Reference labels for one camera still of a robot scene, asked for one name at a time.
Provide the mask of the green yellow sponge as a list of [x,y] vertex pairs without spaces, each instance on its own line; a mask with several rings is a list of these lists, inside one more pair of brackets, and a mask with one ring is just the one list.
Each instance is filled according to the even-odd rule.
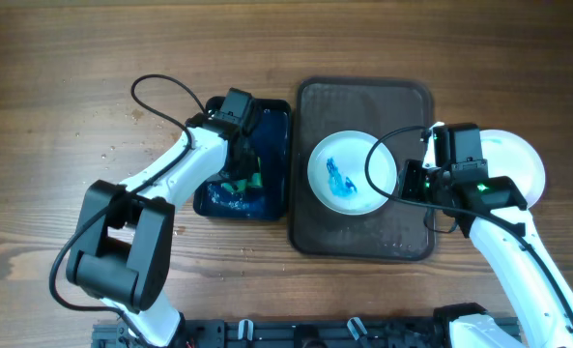
[[224,178],[221,187],[230,193],[243,193],[247,189],[260,189],[263,186],[260,172],[253,173],[247,179],[233,181],[230,178]]

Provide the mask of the white plate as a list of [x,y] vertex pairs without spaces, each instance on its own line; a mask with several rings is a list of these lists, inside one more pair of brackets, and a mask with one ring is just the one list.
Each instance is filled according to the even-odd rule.
[[546,185],[546,172],[538,153],[525,139],[506,130],[483,130],[480,138],[489,175],[509,177],[525,197],[528,208],[533,207]]
[[318,200],[347,216],[360,216],[382,207],[387,198],[373,188],[392,193],[397,166],[384,144],[357,130],[344,130],[321,140],[308,160],[306,174]]

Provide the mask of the white plate top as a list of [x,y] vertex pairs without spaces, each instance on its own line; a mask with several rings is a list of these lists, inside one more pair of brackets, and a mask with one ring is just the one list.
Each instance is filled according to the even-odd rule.
[[357,130],[344,130],[321,140],[308,160],[306,174],[318,200],[347,216],[360,216],[382,207],[387,198],[373,188],[392,193],[397,166],[384,144]]

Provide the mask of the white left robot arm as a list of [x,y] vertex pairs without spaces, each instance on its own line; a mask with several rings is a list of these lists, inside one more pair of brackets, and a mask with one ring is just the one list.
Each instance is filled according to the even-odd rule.
[[68,282],[100,300],[101,311],[119,315],[143,346],[170,346],[184,323],[163,292],[176,212],[211,179],[238,184],[253,177],[259,163],[249,138],[259,122],[257,113],[199,113],[141,173],[89,186],[76,230],[53,266],[64,266]]

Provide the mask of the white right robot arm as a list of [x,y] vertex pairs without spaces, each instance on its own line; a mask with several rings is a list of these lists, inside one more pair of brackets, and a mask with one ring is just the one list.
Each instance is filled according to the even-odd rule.
[[409,159],[398,202],[441,210],[488,262],[531,347],[573,347],[573,291],[539,239],[528,204],[485,159]]

